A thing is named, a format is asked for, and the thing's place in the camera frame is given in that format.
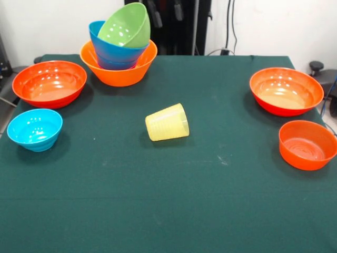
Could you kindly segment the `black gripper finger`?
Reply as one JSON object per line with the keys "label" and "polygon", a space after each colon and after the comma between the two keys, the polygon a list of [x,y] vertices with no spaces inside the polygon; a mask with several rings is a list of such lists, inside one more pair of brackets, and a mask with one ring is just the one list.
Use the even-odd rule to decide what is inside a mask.
{"label": "black gripper finger", "polygon": [[184,18],[183,7],[180,0],[174,0],[174,11],[177,21],[182,21]]}
{"label": "black gripper finger", "polygon": [[148,10],[150,12],[154,27],[155,28],[162,28],[163,24],[162,24],[162,20],[161,20],[161,15],[160,15],[159,11],[157,10],[154,1],[148,0],[147,5],[148,5]]}

